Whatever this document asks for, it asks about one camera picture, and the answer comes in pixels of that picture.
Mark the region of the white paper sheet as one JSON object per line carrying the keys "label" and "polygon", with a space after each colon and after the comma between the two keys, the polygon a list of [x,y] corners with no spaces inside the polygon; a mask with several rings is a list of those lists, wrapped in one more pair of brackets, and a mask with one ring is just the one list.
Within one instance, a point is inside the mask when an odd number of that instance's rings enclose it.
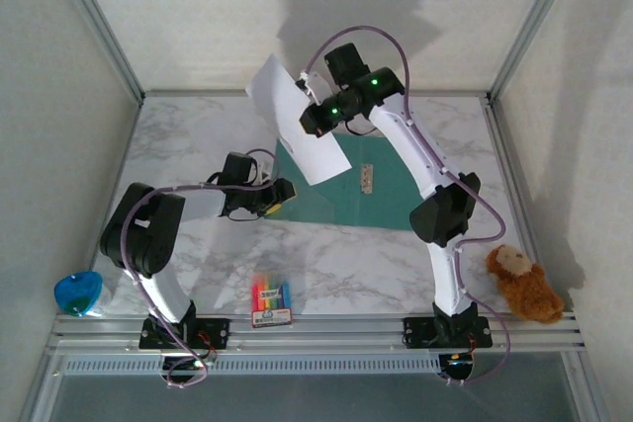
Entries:
{"label": "white paper sheet", "polygon": [[246,87],[257,112],[273,128],[309,185],[317,185],[351,168],[332,135],[307,134],[300,117],[311,99],[296,84],[281,61],[270,54]]}

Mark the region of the aluminium side rail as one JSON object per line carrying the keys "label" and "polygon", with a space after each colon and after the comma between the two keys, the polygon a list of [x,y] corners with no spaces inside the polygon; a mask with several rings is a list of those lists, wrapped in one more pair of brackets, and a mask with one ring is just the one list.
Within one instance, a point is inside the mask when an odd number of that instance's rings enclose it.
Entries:
{"label": "aluminium side rail", "polygon": [[572,292],[581,290],[586,281],[585,270],[568,239],[570,207],[565,187],[571,183],[574,166],[559,167],[547,156],[544,177],[553,173],[554,181],[546,181],[545,188],[536,193],[530,188],[527,158],[517,145],[501,101],[486,95],[483,109],[497,148],[519,239],[528,254],[545,267],[550,284],[563,299],[564,309],[574,311]]}
{"label": "aluminium side rail", "polygon": [[101,237],[107,227],[107,223],[109,221],[109,219],[112,217],[112,214],[114,212],[114,207],[115,207],[115,198],[117,193],[119,192],[119,187],[120,187],[120,183],[121,183],[121,177],[123,175],[124,169],[125,169],[125,164],[129,155],[129,151],[133,142],[133,138],[134,138],[134,134],[135,134],[135,130],[136,130],[136,126],[140,117],[140,113],[142,112],[142,107],[144,105],[144,102],[142,104],[141,107],[137,107],[136,111],[135,111],[135,115],[132,121],[132,124],[129,127],[129,130],[127,131],[126,135],[125,135],[125,146],[122,152],[122,155],[119,159],[119,161],[117,162],[117,166],[116,166],[116,175],[114,178],[114,182],[113,182],[113,189],[112,192],[109,195],[109,200],[108,200],[108,205],[105,208],[104,211],[104,215],[101,218],[101,220],[99,221],[99,228],[98,228],[98,232],[95,235],[95,244],[94,244],[94,250],[92,251],[92,254],[90,255],[90,260],[89,260],[89,268],[86,271],[94,271],[99,273],[104,281],[105,286],[110,290],[111,294],[112,294],[112,298],[113,298],[113,293],[110,289],[110,285],[108,284],[107,280],[103,277],[103,275],[99,272],[98,269],[98,262],[102,257],[101,254],[101,250],[100,250],[100,241],[101,241]]}

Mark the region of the brown teddy bear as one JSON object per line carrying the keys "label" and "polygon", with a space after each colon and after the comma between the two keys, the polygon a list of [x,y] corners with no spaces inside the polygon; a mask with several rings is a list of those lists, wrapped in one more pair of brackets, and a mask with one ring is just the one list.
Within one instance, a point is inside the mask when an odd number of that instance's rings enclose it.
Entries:
{"label": "brown teddy bear", "polygon": [[486,267],[515,316],[542,324],[562,319],[563,299],[548,283],[544,269],[522,250],[498,246],[487,256]]}

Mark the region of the blue plastic container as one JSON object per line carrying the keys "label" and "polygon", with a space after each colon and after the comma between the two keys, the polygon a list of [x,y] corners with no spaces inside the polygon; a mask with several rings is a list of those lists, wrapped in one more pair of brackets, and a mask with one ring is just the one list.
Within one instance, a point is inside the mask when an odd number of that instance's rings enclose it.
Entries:
{"label": "blue plastic container", "polygon": [[53,289],[53,296],[63,313],[75,317],[102,317],[112,300],[102,276],[94,271],[61,279]]}

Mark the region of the green folder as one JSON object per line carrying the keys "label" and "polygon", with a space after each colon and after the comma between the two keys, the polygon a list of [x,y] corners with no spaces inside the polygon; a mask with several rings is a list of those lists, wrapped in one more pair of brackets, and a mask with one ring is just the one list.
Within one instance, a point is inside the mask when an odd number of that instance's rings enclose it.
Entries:
{"label": "green folder", "polygon": [[[276,144],[282,177],[297,195],[268,215],[270,219],[411,230],[410,212],[421,203],[417,185],[404,163],[383,137],[336,137],[352,168],[310,186],[281,143]],[[361,191],[361,167],[374,167],[373,193]]]}

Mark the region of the pack of coloured markers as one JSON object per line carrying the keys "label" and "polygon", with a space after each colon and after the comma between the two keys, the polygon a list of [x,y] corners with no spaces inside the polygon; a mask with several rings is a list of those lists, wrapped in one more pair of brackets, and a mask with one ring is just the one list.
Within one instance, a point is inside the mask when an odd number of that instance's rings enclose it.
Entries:
{"label": "pack of coloured markers", "polygon": [[273,272],[255,272],[251,279],[251,326],[290,326],[293,309],[288,280]]}

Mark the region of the thin aluminium frame bar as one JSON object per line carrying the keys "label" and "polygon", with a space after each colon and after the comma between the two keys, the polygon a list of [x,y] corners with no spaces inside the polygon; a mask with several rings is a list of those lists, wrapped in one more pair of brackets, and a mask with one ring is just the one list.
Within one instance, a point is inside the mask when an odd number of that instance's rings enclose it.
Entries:
{"label": "thin aluminium frame bar", "polygon": [[[411,89],[409,92],[414,97],[487,97],[489,92],[485,90],[469,89]],[[171,98],[171,97],[246,97],[243,89],[151,89],[144,93],[146,98]]]}

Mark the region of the wide aluminium frame rail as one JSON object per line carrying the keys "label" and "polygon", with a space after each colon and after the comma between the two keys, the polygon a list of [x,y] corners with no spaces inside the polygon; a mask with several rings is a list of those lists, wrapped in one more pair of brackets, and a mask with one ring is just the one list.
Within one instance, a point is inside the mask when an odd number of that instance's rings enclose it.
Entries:
{"label": "wide aluminium frame rail", "polygon": [[[230,318],[225,354],[382,354],[403,353],[404,325],[401,314],[299,315],[290,326],[251,327],[249,317]],[[67,353],[135,354],[143,317],[55,319],[45,348]],[[567,313],[552,325],[518,320],[506,315],[503,322],[489,318],[493,338],[483,352],[514,353],[582,352],[585,341],[576,318]]]}

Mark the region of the aluminium frame post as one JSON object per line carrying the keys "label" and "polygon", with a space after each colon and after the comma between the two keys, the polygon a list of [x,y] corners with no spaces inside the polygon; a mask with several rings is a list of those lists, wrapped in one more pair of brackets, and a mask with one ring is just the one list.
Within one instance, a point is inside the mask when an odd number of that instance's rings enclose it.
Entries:
{"label": "aluminium frame post", "polygon": [[500,98],[522,58],[531,46],[555,0],[534,0],[488,92],[492,105]]}
{"label": "aluminium frame post", "polygon": [[136,104],[141,107],[145,99],[145,92],[98,0],[78,0],[78,2],[88,23],[94,28],[99,42],[113,61],[115,69],[123,79],[125,86]]}

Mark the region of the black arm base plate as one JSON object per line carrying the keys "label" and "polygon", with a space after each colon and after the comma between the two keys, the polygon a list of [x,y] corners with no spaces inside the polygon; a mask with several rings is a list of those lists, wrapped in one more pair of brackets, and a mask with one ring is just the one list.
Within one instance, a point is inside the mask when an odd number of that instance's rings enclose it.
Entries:
{"label": "black arm base plate", "polygon": [[493,345],[489,322],[483,316],[456,333],[438,317],[407,317],[403,324],[403,344],[408,349],[469,349],[472,344],[476,348],[491,348]]}
{"label": "black arm base plate", "polygon": [[[229,334],[230,320],[225,318],[194,318],[184,323],[172,323],[173,331],[194,350],[224,350]],[[154,317],[142,325],[138,346],[142,350],[178,349],[168,331]]]}

